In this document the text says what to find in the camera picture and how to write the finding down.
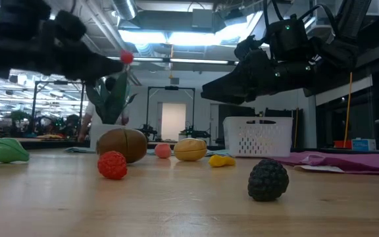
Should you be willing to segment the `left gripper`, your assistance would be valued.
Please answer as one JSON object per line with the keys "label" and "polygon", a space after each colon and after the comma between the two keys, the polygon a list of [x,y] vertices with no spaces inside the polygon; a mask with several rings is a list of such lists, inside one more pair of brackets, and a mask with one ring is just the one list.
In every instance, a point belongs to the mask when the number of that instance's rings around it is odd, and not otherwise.
{"label": "left gripper", "polygon": [[[86,33],[84,23],[68,11],[43,15],[43,74],[63,75],[69,80],[79,79],[81,60],[89,49],[81,42]],[[86,82],[122,72],[124,63],[99,54],[92,54],[86,66]]]}

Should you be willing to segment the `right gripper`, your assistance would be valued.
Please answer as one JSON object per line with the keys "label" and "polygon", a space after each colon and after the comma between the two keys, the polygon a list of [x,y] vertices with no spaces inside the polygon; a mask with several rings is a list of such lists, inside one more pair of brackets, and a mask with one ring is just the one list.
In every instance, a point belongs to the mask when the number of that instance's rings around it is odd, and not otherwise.
{"label": "right gripper", "polygon": [[249,36],[237,44],[236,68],[202,86],[201,97],[222,103],[240,105],[253,101],[256,95],[271,95],[306,88],[315,76],[309,61],[276,61],[270,59],[260,44]]}

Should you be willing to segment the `small red cherry tomato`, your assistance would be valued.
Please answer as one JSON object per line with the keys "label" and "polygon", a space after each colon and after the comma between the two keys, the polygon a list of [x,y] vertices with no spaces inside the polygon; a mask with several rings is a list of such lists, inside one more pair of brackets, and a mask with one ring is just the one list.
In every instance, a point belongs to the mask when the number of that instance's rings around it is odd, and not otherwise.
{"label": "small red cherry tomato", "polygon": [[127,50],[122,50],[120,52],[120,61],[127,65],[131,64],[134,61],[133,53]]}

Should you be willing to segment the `tan toy potato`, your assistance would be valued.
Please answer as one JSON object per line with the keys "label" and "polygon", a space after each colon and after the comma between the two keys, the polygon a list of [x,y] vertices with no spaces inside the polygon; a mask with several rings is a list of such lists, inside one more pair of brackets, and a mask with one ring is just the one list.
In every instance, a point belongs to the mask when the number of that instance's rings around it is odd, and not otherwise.
{"label": "tan toy potato", "polygon": [[198,161],[206,153],[206,142],[195,138],[185,138],[174,146],[174,156],[180,161]]}

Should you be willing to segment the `brown toy kiwi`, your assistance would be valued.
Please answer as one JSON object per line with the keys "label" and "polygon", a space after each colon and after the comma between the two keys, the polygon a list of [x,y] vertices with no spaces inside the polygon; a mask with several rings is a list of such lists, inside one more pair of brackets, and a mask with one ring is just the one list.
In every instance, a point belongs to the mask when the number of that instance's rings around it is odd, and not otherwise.
{"label": "brown toy kiwi", "polygon": [[102,155],[109,151],[117,151],[127,163],[135,163],[143,159],[147,153],[147,138],[139,130],[116,128],[104,133],[96,143],[96,152]]}

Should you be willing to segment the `pink toy peach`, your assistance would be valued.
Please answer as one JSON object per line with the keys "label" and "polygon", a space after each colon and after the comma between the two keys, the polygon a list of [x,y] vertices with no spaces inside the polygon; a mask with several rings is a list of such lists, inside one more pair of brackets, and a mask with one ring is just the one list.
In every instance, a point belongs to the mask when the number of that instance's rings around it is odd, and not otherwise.
{"label": "pink toy peach", "polygon": [[167,159],[172,155],[170,144],[161,143],[157,144],[154,149],[155,155],[160,159]]}

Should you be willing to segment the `red toy raspberry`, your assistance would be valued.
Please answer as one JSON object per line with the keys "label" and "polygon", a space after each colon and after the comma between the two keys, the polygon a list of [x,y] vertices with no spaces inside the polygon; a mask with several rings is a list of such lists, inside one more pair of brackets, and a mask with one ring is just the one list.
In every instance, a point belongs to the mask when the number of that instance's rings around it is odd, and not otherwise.
{"label": "red toy raspberry", "polygon": [[128,172],[125,156],[117,151],[108,151],[100,155],[97,168],[102,176],[112,180],[120,180]]}

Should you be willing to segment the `green toy vegetable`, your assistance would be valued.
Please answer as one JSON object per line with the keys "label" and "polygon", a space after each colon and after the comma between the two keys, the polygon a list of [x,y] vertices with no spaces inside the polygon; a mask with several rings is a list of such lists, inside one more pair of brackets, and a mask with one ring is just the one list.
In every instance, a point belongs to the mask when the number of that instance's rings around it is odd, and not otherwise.
{"label": "green toy vegetable", "polygon": [[14,138],[0,138],[0,163],[28,162],[30,154]]}

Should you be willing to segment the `black cabinet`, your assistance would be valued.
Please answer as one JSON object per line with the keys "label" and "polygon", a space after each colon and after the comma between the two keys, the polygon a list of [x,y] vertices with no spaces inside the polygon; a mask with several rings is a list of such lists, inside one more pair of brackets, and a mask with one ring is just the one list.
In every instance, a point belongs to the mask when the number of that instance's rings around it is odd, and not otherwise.
{"label": "black cabinet", "polygon": [[252,107],[242,107],[237,105],[218,105],[218,134],[216,144],[224,145],[223,122],[226,117],[254,117],[255,109]]}

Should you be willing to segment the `artificial green plant white pot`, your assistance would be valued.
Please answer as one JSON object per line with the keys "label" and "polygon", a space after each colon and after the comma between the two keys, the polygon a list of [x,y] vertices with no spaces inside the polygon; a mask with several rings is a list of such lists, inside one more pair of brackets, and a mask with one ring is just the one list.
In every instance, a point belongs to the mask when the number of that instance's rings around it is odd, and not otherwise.
{"label": "artificial green plant white pot", "polygon": [[96,150],[98,139],[109,130],[124,128],[128,122],[128,106],[136,96],[130,95],[128,73],[120,72],[106,79],[86,82],[86,96],[89,100],[85,116],[89,126],[90,148]]}

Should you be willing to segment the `white perforated plastic basket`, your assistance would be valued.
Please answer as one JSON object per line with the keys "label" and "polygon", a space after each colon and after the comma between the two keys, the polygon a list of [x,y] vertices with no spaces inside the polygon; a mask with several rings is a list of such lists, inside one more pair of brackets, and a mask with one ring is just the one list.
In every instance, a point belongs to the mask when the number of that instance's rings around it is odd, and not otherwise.
{"label": "white perforated plastic basket", "polygon": [[291,117],[227,117],[224,143],[232,157],[289,157]]}

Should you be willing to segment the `bright ceiling light panel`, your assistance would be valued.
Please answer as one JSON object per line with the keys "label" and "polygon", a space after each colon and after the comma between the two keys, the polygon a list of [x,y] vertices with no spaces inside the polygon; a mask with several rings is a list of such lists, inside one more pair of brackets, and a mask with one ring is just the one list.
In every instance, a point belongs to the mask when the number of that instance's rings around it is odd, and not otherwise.
{"label": "bright ceiling light panel", "polygon": [[127,43],[150,44],[168,43],[179,46],[235,45],[241,37],[222,30],[216,34],[197,32],[165,32],[119,30],[121,38]]}

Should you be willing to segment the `green background plant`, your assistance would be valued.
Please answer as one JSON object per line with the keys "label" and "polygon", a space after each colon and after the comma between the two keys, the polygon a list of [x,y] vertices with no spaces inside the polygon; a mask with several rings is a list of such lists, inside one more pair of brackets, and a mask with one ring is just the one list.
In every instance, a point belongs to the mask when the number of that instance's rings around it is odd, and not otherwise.
{"label": "green background plant", "polygon": [[18,131],[17,124],[23,121],[24,119],[29,120],[30,116],[28,113],[24,111],[17,110],[17,111],[12,111],[6,117],[11,119],[11,131],[17,132]]}

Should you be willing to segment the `white paper label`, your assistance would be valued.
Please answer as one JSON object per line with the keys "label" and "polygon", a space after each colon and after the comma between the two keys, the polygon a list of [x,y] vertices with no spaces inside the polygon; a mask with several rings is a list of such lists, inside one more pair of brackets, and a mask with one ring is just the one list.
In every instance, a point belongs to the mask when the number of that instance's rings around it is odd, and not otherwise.
{"label": "white paper label", "polygon": [[332,166],[310,166],[310,165],[296,165],[294,169],[297,171],[305,171],[305,172],[329,172],[329,173],[344,173],[338,167]]}

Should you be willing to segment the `blue and white box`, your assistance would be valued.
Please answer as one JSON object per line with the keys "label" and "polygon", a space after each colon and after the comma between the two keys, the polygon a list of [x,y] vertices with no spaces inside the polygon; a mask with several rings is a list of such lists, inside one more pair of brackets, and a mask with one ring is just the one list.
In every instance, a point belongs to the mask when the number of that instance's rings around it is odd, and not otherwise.
{"label": "blue and white box", "polygon": [[376,140],[375,139],[362,139],[355,138],[351,141],[352,150],[354,151],[375,151]]}

